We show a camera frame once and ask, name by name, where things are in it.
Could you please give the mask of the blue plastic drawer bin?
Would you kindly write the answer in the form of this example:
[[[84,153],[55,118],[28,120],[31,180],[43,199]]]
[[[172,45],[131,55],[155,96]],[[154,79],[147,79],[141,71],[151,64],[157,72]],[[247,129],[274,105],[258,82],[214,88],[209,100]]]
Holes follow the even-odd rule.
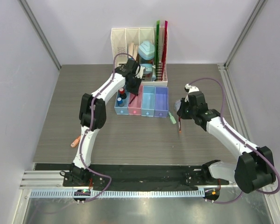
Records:
[[[118,107],[117,105],[117,98],[119,97],[119,92],[117,93],[116,99],[115,99],[115,105],[114,105],[114,110],[116,112],[117,115],[128,115],[128,101],[129,101],[129,92],[126,91],[126,99],[123,99],[124,101],[124,106],[123,107]]]

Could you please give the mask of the white desktop file organizer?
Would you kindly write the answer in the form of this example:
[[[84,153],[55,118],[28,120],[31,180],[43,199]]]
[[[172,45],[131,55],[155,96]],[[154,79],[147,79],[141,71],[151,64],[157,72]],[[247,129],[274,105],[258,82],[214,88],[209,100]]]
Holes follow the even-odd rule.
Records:
[[[166,27],[112,28],[111,45],[117,66],[125,64],[130,57],[146,66],[143,85],[168,85]]]

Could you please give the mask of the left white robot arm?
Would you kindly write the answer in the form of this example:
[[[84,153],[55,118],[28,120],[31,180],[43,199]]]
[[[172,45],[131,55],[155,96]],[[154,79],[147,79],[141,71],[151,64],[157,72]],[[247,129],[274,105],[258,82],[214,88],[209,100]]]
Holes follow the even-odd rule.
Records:
[[[91,171],[91,153],[96,136],[106,122],[106,105],[112,96],[125,87],[125,89],[138,95],[142,81],[143,68],[133,59],[113,69],[107,81],[91,94],[82,96],[79,120],[81,124],[81,137],[76,156],[69,171],[68,180],[85,186],[89,183]]]

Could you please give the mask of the light blue drawer bin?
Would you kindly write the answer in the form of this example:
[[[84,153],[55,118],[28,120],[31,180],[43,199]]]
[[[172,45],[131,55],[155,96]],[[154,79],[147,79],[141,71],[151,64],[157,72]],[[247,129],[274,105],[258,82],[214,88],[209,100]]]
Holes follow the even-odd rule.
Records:
[[[143,86],[141,115],[145,117],[153,117],[155,111],[155,87]]]

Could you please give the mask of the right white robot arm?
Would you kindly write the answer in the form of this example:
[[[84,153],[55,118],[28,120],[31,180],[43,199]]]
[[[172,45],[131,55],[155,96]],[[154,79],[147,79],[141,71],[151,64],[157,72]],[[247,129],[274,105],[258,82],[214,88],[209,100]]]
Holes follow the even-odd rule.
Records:
[[[213,160],[203,164],[201,178],[206,184],[217,179],[233,182],[244,193],[251,193],[276,181],[273,153],[239,135],[215,109],[209,109],[201,91],[194,91],[175,102],[180,119],[191,119],[219,140],[235,157],[236,164]]]

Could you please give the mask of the pink plastic drawer bin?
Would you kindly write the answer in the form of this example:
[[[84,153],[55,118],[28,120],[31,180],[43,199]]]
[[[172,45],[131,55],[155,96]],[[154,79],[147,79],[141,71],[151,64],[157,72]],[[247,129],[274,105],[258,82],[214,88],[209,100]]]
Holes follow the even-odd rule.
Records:
[[[141,104],[142,104],[142,96],[143,96],[143,86],[141,85],[139,88],[139,95],[134,102],[129,105],[129,102],[131,98],[133,97],[133,94],[130,93],[129,101],[128,101],[128,113],[129,115],[141,115]]]

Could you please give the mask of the purple plastic drawer bin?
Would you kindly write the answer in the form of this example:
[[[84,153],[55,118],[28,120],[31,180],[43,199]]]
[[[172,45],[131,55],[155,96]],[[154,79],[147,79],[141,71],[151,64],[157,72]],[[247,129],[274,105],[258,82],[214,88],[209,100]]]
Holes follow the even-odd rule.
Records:
[[[168,88],[156,87],[154,116],[166,118],[168,116]]]

